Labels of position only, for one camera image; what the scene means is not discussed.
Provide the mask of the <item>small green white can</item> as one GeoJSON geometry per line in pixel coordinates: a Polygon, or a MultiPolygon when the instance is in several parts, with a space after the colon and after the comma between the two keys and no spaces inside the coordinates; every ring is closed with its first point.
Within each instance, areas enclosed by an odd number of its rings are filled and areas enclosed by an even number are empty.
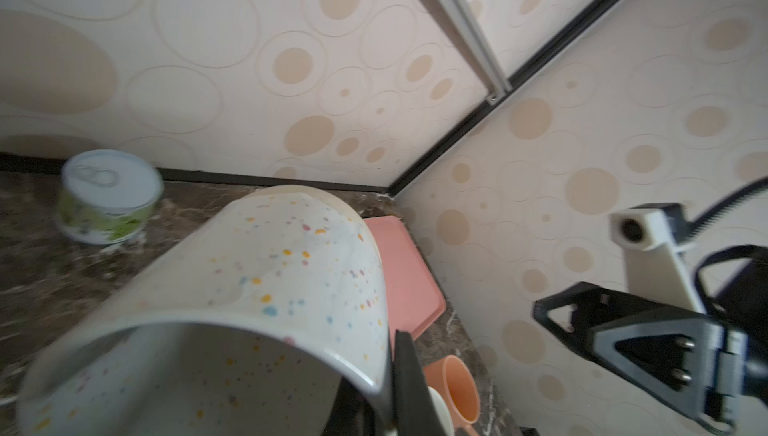
{"type": "Polygon", "coordinates": [[[61,179],[54,221],[69,238],[92,245],[119,243],[143,230],[164,192],[154,166],[118,150],[73,156],[61,179]]]}

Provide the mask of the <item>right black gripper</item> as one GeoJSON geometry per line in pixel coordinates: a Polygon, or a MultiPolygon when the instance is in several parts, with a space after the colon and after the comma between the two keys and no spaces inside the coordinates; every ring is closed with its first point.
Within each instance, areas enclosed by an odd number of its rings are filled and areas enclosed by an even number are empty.
{"type": "Polygon", "coordinates": [[[741,394],[767,402],[767,248],[710,254],[695,270],[695,289],[706,314],[579,282],[536,301],[532,316],[576,355],[709,433],[730,435],[741,394]],[[709,295],[702,271],[742,259],[709,295]]]}

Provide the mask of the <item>white ceramic mug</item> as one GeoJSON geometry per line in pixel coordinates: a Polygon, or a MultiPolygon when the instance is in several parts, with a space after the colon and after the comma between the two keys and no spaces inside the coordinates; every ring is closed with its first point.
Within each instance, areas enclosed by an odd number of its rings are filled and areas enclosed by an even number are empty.
{"type": "Polygon", "coordinates": [[[446,402],[444,401],[441,394],[435,388],[429,386],[428,391],[430,394],[432,406],[436,412],[436,415],[442,430],[442,434],[445,436],[453,436],[454,435],[453,422],[452,422],[451,414],[446,402]]]}

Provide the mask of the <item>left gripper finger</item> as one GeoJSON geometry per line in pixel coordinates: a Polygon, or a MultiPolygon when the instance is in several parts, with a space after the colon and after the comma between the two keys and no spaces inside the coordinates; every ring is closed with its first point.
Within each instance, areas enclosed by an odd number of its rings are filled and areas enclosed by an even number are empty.
{"type": "Polygon", "coordinates": [[[393,402],[397,434],[444,435],[411,334],[397,330],[394,341],[393,402]]]}

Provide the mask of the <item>peach cream speckled mug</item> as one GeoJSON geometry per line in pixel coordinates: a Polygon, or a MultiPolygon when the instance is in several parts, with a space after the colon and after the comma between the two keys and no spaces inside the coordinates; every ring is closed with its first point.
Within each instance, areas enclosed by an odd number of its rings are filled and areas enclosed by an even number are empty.
{"type": "Polygon", "coordinates": [[[429,387],[443,398],[454,429],[478,436],[473,424],[479,420],[480,397],[474,378],[457,356],[448,355],[423,368],[429,387]]]}

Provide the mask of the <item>beige round mug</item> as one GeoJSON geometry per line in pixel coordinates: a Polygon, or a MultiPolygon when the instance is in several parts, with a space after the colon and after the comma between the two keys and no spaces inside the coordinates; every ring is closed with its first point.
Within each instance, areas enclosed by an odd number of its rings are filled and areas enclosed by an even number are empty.
{"type": "Polygon", "coordinates": [[[321,435],[350,390],[394,420],[383,264],[305,186],[226,205],[39,353],[24,435],[321,435]]]}

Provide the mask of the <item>pink plastic tray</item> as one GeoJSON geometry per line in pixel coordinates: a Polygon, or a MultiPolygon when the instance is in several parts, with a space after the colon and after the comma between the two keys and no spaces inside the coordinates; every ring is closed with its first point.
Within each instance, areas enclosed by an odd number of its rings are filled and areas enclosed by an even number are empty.
{"type": "Polygon", "coordinates": [[[416,340],[446,309],[446,301],[404,223],[395,216],[366,218],[383,265],[390,342],[397,331],[416,340]]]}

